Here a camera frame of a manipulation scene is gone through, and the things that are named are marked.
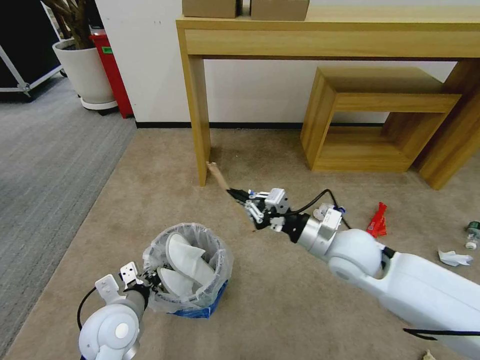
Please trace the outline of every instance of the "black cable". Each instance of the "black cable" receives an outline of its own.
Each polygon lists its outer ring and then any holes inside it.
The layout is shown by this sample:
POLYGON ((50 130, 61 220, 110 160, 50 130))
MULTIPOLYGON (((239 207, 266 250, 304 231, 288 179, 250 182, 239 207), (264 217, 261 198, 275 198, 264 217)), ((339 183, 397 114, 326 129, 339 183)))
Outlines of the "black cable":
POLYGON ((422 330, 422 329, 409 329, 409 328, 404 328, 403 331, 417 338, 424 339, 424 340, 433 340, 433 341, 436 341, 437 339, 432 336, 426 336, 426 335, 480 337, 480 331, 422 330))
POLYGON ((94 287, 91 289, 87 294, 83 297, 80 301, 80 305, 78 305, 78 310, 76 311, 76 323, 78 324, 78 329, 82 330, 82 321, 80 320, 80 315, 82 314, 82 307, 84 306, 85 301, 89 298, 90 295, 96 290, 97 288, 94 287))
MULTIPOLYGON (((272 217, 287 217, 287 216, 292 216, 292 215, 297 215, 297 214, 300 214, 302 212, 304 212, 305 210, 307 210, 309 207, 313 206, 318 200, 320 200, 320 198, 322 196, 324 196, 325 194, 329 194, 331 196, 331 199, 333 201, 333 205, 335 205, 335 207, 338 209, 339 208, 339 204, 337 203, 337 199, 335 199, 335 196, 334 196, 334 193, 330 190, 330 189, 325 189, 323 190, 321 193, 319 193, 312 201, 310 201, 307 205, 305 206, 302 206, 301 208, 299 208, 298 210, 295 210, 295 211, 290 211, 290 212, 286 212, 286 213, 283 213, 283 214, 274 214, 272 215, 272 217)), ((349 229, 351 229, 351 226, 348 224, 348 222, 344 219, 344 217, 342 216, 341 220, 343 221, 343 223, 345 224, 345 226, 349 229)))

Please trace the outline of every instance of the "potted plant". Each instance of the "potted plant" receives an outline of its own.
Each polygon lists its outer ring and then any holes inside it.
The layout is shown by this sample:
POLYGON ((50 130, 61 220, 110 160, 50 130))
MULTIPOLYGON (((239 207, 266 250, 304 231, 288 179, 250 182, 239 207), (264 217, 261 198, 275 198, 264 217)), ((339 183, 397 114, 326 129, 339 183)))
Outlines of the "potted plant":
POLYGON ((72 38, 53 44, 73 88, 87 109, 104 110, 117 106, 112 88, 94 43, 87 16, 91 0, 41 0, 70 28, 72 38))

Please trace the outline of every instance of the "white wall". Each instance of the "white wall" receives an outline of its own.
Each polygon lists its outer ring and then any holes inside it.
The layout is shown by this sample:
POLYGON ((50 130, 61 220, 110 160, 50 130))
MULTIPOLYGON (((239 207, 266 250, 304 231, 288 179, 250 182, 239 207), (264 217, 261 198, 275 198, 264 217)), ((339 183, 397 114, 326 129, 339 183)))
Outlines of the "white wall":
MULTIPOLYGON (((182 13, 181 0, 96 0, 96 3, 136 120, 190 121, 175 25, 175 19, 182 13)), ((444 6, 476 5, 478 0, 311 0, 310 4, 444 6)), ((206 60, 210 121, 302 122, 315 68, 320 63, 323 62, 206 60)), ((455 65, 453 62, 414 64, 441 81, 455 65)), ((382 122, 385 116, 338 114, 335 119, 382 122)))

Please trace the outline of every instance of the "wooden table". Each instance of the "wooden table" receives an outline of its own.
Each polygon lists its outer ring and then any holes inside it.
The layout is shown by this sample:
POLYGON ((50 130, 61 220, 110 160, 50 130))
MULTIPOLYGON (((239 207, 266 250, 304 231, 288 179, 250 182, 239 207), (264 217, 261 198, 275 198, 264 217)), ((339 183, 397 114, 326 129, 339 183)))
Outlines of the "wooden table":
POLYGON ((176 26, 201 186, 210 156, 204 59, 455 60, 443 86, 463 96, 415 165, 440 189, 479 147, 480 6, 322 6, 305 21, 182 17, 176 26))

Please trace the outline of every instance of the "beige carpet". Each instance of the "beige carpet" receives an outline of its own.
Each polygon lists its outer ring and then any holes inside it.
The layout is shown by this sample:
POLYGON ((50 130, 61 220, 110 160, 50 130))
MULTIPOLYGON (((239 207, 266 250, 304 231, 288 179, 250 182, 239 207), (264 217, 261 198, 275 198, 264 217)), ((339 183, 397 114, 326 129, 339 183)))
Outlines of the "beige carpet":
MULTIPOLYGON (((414 172, 311 173, 298 131, 212 130, 212 158, 230 185, 286 188, 297 208, 332 189, 347 219, 364 229, 379 201, 388 205, 390 247, 437 262, 437 248, 465 253, 463 226, 477 220, 480 156, 442 191, 414 172)), ((153 313, 137 360, 153 359, 461 359, 440 344, 402 332, 402 322, 369 295, 334 278, 321 261, 269 230, 252 233, 209 177, 197 186, 189 129, 139 130, 31 312, 6 360, 76 359, 76 311, 95 280, 115 273, 163 229, 199 222, 224 239, 235 264, 210 320, 153 313)), ((454 271, 480 282, 480 256, 454 271)), ((100 307, 94 295, 87 315, 100 307)))

